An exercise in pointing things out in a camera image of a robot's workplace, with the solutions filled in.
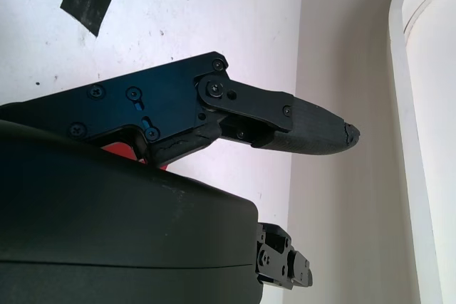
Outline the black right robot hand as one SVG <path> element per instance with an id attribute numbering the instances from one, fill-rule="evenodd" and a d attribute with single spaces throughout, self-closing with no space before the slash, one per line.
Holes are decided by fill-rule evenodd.
<path id="1" fill-rule="evenodd" d="M 259 303 L 313 283 L 249 200 L 164 166 L 219 138 L 328 155 L 360 132 L 211 52 L 1 106 L 3 303 Z"/>

